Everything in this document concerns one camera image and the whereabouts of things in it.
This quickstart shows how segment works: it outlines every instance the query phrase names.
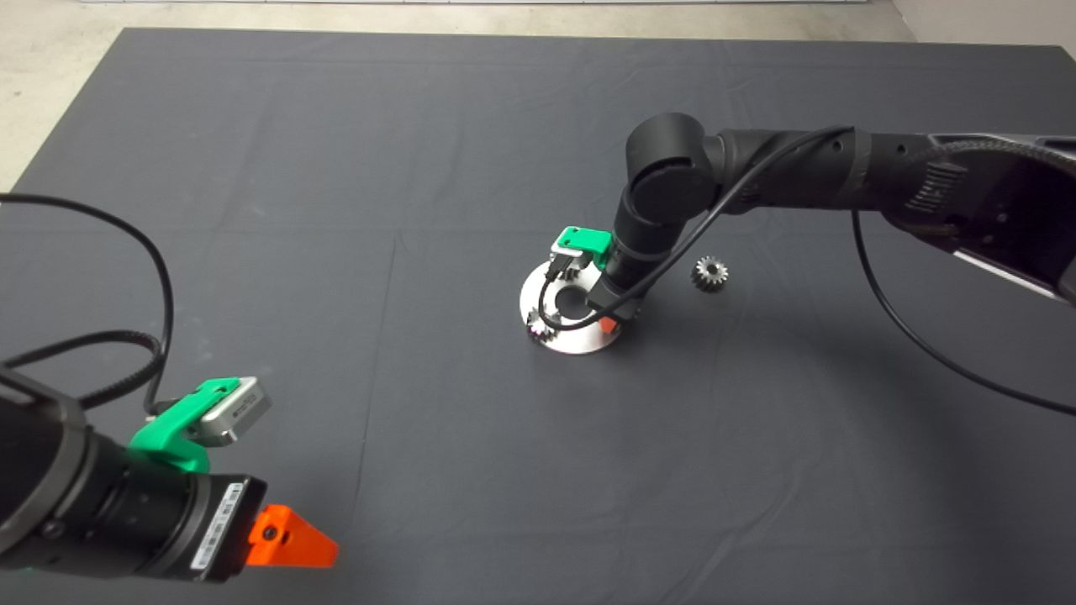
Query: cable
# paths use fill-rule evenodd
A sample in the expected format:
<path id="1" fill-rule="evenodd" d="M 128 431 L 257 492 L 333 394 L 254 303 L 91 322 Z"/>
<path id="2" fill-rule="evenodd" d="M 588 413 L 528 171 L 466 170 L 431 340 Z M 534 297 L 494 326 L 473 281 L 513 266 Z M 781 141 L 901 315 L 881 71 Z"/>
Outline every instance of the cable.
<path id="1" fill-rule="evenodd" d="M 89 347 L 90 344 L 105 344 L 122 342 L 127 344 L 137 344 L 143 349 L 150 351 L 150 361 L 142 366 L 140 369 L 130 374 L 122 380 L 117 380 L 108 386 L 98 389 L 91 393 L 87 393 L 82 397 L 79 397 L 79 403 L 82 404 L 83 409 L 91 409 L 101 404 L 111 402 L 117 397 L 122 397 L 131 391 L 134 391 L 139 386 L 151 380 L 160 368 L 162 363 L 160 356 L 160 341 L 158 341 L 153 336 L 142 332 L 133 332 L 127 329 L 113 329 L 108 332 L 96 332 L 94 334 L 86 334 L 84 336 L 79 336 L 76 338 L 70 338 L 68 340 L 61 340 L 53 344 L 47 344 L 40 349 L 34 349 L 33 351 L 28 351 L 22 353 L 14 357 L 9 357 L 2 362 L 2 365 L 9 368 L 17 368 L 19 366 L 25 366 L 28 364 L 33 364 L 42 362 L 49 357 L 55 357 L 56 355 L 61 355 L 63 353 L 73 351 L 75 349 L 81 349 L 83 347 Z"/>
<path id="2" fill-rule="evenodd" d="M 172 327 L 175 323 L 175 301 L 172 294 L 172 280 L 168 276 L 168 267 L 165 265 L 165 257 L 161 256 L 160 251 L 153 243 L 153 240 L 148 238 L 145 234 L 139 230 L 137 227 L 130 223 L 110 214 L 103 210 L 94 208 L 93 206 L 87 206 L 85 203 L 73 201 L 70 199 L 65 199 L 60 197 L 36 195 L 36 194 L 0 194 L 0 205 L 2 203 L 23 203 L 29 206 L 46 206 L 52 208 L 61 208 L 65 210 L 70 210 L 72 212 L 79 212 L 81 214 L 86 214 L 97 219 L 98 221 L 103 221 L 119 230 L 126 233 L 127 235 L 134 238 L 142 248 L 150 254 L 150 258 L 153 261 L 154 268 L 157 270 L 157 279 L 160 281 L 160 293 L 164 298 L 164 325 L 161 326 L 160 339 L 156 341 L 153 337 L 151 339 L 156 341 L 156 347 L 148 346 L 144 338 L 147 335 L 133 332 L 125 330 L 113 330 L 110 333 L 96 333 L 79 338 L 73 338 L 70 340 L 65 340 L 57 342 L 55 344 L 49 344 L 43 347 L 30 353 L 16 356 L 15 360 L 26 358 L 28 355 L 38 354 L 41 355 L 42 351 L 49 352 L 44 356 L 39 357 L 37 361 L 57 355 L 61 352 L 70 351 L 80 347 L 85 347 L 91 343 L 99 342 L 129 342 L 133 344 L 139 344 L 145 347 L 154 353 L 153 360 L 143 366 L 138 371 L 127 376 L 126 378 L 114 382 L 103 389 L 99 389 L 93 393 L 86 395 L 86 398 L 81 399 L 84 408 L 91 408 L 101 405 L 105 402 L 110 402 L 117 397 L 122 397 L 127 393 L 130 393 L 138 386 L 142 385 L 148 381 L 148 386 L 145 391 L 145 398 L 143 399 L 142 407 L 146 412 L 153 413 L 154 411 L 154 400 L 157 397 L 157 389 L 160 385 L 161 376 L 165 372 L 165 364 L 168 362 L 168 353 L 171 349 L 172 343 Z M 102 334 L 109 334 L 116 339 L 110 340 L 94 340 L 95 337 L 100 337 Z M 121 335 L 126 335 L 125 338 L 119 338 Z"/>
<path id="3" fill-rule="evenodd" d="M 1076 407 L 1067 406 L 1058 402 L 1051 402 L 1050 399 L 1044 399 L 1043 397 L 1036 397 L 1035 395 L 1030 395 L 1022 391 L 1010 389 L 1004 384 L 999 384 L 997 382 L 979 376 L 978 374 L 975 374 L 974 371 L 950 360 L 944 353 L 923 340 L 921 336 L 919 336 L 907 323 L 905 323 L 905 321 L 896 312 L 896 309 L 893 308 L 893 305 L 890 304 L 889 298 L 886 297 L 881 286 L 878 284 L 878 279 L 875 277 L 874 269 L 870 267 L 870 259 L 867 257 L 866 245 L 863 243 L 863 230 L 860 228 L 860 212 L 858 210 L 852 210 L 852 235 L 855 237 L 855 252 L 860 256 L 860 265 L 863 267 L 863 275 L 867 278 L 867 283 L 870 285 L 870 292 L 874 293 L 875 298 L 878 299 L 878 304 L 881 305 L 882 310 L 886 311 L 889 319 L 893 320 L 896 327 L 901 328 L 901 332 L 910 338 L 911 341 L 922 349 L 928 355 L 934 357 L 936 362 L 971 380 L 972 382 L 975 382 L 980 386 L 986 386 L 995 393 L 1001 393 L 1002 395 L 1029 403 L 1033 406 L 1046 408 L 1048 410 L 1061 412 L 1067 416 L 1076 416 Z"/>
<path id="4" fill-rule="evenodd" d="M 665 261 L 661 263 L 661 265 L 654 267 L 654 269 L 649 273 L 647 273 L 647 276 L 643 277 L 641 280 L 639 280 L 638 283 L 624 291 L 624 293 L 618 296 L 612 302 L 603 307 L 601 310 L 595 311 L 585 320 L 572 324 L 562 324 L 546 314 L 546 308 L 544 308 L 546 292 L 549 290 L 549 285 L 553 282 L 552 278 L 547 277 L 546 283 L 542 284 L 541 291 L 538 293 L 538 316 L 540 316 L 541 320 L 546 322 L 548 326 L 557 330 L 582 329 L 589 325 L 596 323 L 598 320 L 601 320 L 603 318 L 608 318 L 609 315 L 612 314 L 613 311 L 622 307 L 628 300 L 645 293 L 647 289 L 649 289 L 651 285 L 654 284 L 654 282 L 661 279 L 661 277 L 665 275 L 665 272 L 668 271 L 672 267 L 672 265 L 675 265 L 677 261 L 679 261 L 688 252 L 688 249 L 690 249 L 692 244 L 698 241 L 698 238 L 703 237 L 703 234 L 706 233 L 706 229 L 708 229 L 711 224 L 713 224 L 713 221 L 716 221 L 717 217 L 724 211 L 725 207 L 732 203 L 737 197 L 739 197 L 740 192 L 742 192 L 748 185 L 750 185 L 759 177 L 759 174 L 762 174 L 767 169 L 769 169 L 770 166 L 780 160 L 782 157 L 796 151 L 803 145 L 835 135 L 840 135 L 851 129 L 852 129 L 851 126 L 831 126 L 829 128 L 822 128 L 821 130 L 815 130 L 813 132 L 807 132 L 805 135 L 796 137 L 793 141 L 791 141 L 787 145 L 774 151 L 773 153 L 764 157 L 762 160 L 759 161 L 759 164 L 755 164 L 750 170 L 748 170 L 744 174 L 744 177 L 740 178 L 739 181 L 736 181 L 736 184 L 728 187 L 728 189 L 718 199 L 718 202 L 713 205 L 713 208 L 706 215 L 706 217 L 703 219 L 703 221 L 699 222 L 697 226 L 695 226 L 695 228 L 691 231 L 691 234 L 688 235 L 686 238 L 683 239 L 683 241 L 681 241 L 676 248 L 672 249 L 672 252 L 669 254 L 667 258 L 665 258 Z"/>

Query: green gripper mount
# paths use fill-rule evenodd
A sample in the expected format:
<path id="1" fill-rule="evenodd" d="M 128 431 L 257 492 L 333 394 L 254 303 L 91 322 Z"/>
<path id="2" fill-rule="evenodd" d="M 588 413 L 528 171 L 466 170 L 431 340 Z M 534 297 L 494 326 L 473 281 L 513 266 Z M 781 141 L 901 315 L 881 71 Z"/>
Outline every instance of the green gripper mount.
<path id="1" fill-rule="evenodd" d="M 556 248 L 563 248 L 589 254 L 594 265 L 604 271 L 609 261 L 609 249 L 612 248 L 612 234 L 586 227 L 565 227 L 553 247 L 554 252 Z"/>
<path id="2" fill-rule="evenodd" d="M 238 378 L 214 378 L 165 410 L 131 437 L 128 448 L 187 473 L 208 473 L 206 448 L 188 441 L 187 431 L 239 386 Z"/>

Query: barcode label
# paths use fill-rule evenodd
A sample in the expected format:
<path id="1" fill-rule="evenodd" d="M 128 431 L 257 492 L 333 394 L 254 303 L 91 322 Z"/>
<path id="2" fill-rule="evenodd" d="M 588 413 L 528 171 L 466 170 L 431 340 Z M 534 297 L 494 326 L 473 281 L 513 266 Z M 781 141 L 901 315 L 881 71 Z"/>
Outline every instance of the barcode label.
<path id="1" fill-rule="evenodd" d="M 229 483 L 228 488 L 224 490 L 224 497 L 221 498 L 221 504 L 217 505 L 216 512 L 213 513 L 213 520 L 209 524 L 209 530 L 202 536 L 202 541 L 198 545 L 198 550 L 195 552 L 195 558 L 190 561 L 192 569 L 200 572 L 209 567 L 210 562 L 213 561 L 213 557 L 216 555 L 216 549 L 221 546 L 224 530 L 231 522 L 231 513 L 236 511 L 236 503 L 239 502 L 239 496 L 242 493 L 242 483 Z"/>

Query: small gear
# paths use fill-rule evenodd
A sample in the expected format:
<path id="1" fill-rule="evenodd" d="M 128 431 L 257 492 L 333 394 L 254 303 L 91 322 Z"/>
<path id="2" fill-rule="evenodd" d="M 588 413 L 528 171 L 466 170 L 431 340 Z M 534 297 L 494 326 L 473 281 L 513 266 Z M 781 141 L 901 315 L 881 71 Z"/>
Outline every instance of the small gear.
<path id="1" fill-rule="evenodd" d="M 560 322 L 561 314 L 553 313 L 549 319 Z M 537 342 L 549 342 L 556 338 L 558 333 L 542 321 L 541 315 L 538 314 L 538 308 L 535 307 L 527 313 L 527 334 Z"/>
<path id="2" fill-rule="evenodd" d="M 721 290 L 726 281 L 728 281 L 728 267 L 716 256 L 703 256 L 691 268 L 691 283 L 708 294 Z"/>

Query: metal base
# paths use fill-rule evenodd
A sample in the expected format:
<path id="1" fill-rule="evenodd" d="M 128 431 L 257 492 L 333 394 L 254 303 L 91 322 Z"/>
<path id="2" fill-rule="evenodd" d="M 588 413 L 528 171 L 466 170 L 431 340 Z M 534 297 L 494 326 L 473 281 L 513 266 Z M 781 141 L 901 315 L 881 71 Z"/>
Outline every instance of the metal base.
<path id="1" fill-rule="evenodd" d="M 549 263 L 542 263 L 539 265 L 538 268 L 530 272 L 526 281 L 523 282 L 523 289 L 520 291 L 520 319 L 523 320 L 523 324 L 527 328 L 527 333 L 535 340 L 535 342 L 546 347 L 547 349 L 556 351 L 557 353 L 565 353 L 568 355 L 593 353 L 612 344 L 612 342 L 617 340 L 617 337 L 620 336 L 620 327 L 613 330 L 612 334 L 606 334 L 601 330 L 601 327 L 595 323 L 582 329 L 560 332 L 554 330 L 547 325 L 541 318 L 537 316 L 535 311 L 538 305 L 538 295 L 541 293 L 542 284 L 546 283 L 546 271 L 548 269 Z M 557 312 L 556 304 L 554 302 L 556 300 L 556 295 L 562 290 L 574 286 L 581 287 L 584 291 L 590 292 L 600 277 L 601 271 L 591 264 L 585 269 L 579 271 L 574 279 L 557 279 L 551 283 L 549 285 L 549 290 L 546 292 L 546 314 L 566 325 L 579 323 L 585 320 L 586 318 L 570 320 L 561 315 L 561 313 Z"/>

